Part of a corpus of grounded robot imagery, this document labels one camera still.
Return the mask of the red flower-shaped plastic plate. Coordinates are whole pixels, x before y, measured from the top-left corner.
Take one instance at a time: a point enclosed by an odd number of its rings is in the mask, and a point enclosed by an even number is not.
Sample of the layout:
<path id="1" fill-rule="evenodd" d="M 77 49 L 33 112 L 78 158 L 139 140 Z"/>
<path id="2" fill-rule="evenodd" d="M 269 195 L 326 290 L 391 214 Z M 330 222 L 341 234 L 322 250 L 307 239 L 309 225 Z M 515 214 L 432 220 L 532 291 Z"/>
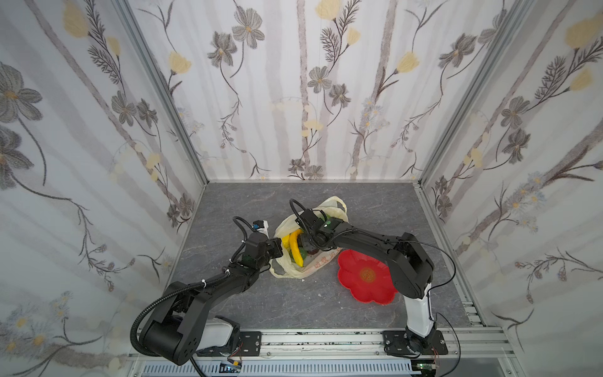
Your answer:
<path id="1" fill-rule="evenodd" d="M 397 290 L 384 263 L 357 251 L 345 250 L 339 254 L 338 265 L 339 283 L 356 301 L 383 306 L 394 301 Z"/>

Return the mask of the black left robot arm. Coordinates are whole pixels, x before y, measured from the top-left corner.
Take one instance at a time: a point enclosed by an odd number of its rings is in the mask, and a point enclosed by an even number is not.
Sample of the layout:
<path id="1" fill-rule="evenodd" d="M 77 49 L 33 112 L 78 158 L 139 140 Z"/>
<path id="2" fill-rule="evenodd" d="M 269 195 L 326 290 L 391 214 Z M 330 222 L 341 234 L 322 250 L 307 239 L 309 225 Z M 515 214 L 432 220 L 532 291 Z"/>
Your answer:
<path id="1" fill-rule="evenodd" d="M 198 350 L 210 310 L 248 290 L 262 270 L 283 255 L 280 239 L 253 232 L 222 273 L 194 284 L 177 281 L 144 308 L 130 329 L 132 347 L 144 356 L 187 363 Z"/>

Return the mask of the yellow fake lemon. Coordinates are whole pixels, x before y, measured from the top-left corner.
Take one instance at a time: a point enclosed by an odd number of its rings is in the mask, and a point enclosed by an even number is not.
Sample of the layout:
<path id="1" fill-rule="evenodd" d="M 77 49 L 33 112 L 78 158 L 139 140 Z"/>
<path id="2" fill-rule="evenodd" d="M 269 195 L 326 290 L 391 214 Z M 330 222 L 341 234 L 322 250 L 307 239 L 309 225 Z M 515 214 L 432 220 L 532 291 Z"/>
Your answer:
<path id="1" fill-rule="evenodd" d="M 286 249 L 286 250 L 288 250 L 288 251 L 290 251 L 290 249 L 291 249 L 291 246 L 290 246 L 290 236 L 289 235 L 284 236 L 281 239 L 281 241 L 282 241 L 282 244 L 283 244 L 283 248 Z"/>

